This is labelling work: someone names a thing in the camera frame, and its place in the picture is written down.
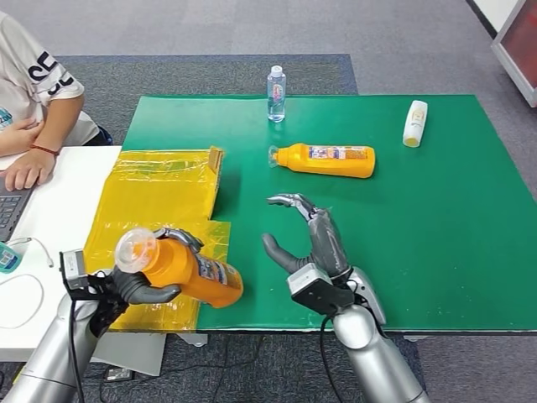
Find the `green mat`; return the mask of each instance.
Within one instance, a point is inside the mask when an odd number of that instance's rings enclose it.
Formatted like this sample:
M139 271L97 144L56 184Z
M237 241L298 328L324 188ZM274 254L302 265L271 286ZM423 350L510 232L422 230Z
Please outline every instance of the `green mat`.
M419 149L401 143L413 99L428 103ZM297 142L370 145L377 166L367 180L269 167L270 145ZM265 203L279 192L331 207L388 330L537 329L537 208L474 96L289 97L280 124L267 121L265 97L142 97L124 149L210 145L226 153L213 218L232 222L228 261L245 290L233 306L204 306L199 329L319 327L262 249L269 232L309 251L297 212Z

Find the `water bottle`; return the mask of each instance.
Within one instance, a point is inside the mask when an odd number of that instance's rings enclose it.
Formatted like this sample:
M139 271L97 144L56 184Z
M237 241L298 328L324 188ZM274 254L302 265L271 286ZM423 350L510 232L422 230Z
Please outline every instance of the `water bottle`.
M280 65L273 65L266 79L269 96L269 120L281 122L285 117L286 77Z

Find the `bottle cap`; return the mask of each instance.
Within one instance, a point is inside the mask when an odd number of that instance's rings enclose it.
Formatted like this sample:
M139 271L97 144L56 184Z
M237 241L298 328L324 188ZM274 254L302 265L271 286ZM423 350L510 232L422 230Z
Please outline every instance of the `bottle cap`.
M271 76L273 77L281 77L283 74L283 69L281 65L273 65L271 69Z
M275 145L269 147L269 166L274 168L278 165L278 148Z
M124 234L114 253L115 264L124 273L137 273L158 254L155 234L147 228L133 228Z

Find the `laptop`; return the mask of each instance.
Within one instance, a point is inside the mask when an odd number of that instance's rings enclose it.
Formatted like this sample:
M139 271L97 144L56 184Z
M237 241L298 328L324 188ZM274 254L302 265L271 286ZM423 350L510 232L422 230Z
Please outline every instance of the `laptop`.
M6 190L5 178L0 178L0 242L9 241L33 191Z

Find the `yellow plastic sheet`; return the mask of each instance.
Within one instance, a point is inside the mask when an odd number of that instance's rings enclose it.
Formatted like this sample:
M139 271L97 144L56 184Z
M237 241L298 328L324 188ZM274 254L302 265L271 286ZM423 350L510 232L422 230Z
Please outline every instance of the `yellow plastic sheet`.
M204 241L201 253L225 261L229 222L208 221L218 189L219 149L124 151L105 182L84 246L88 273L113 266L119 238L130 228L183 228ZM195 329L199 303L180 295L168 304L130 306L112 329Z

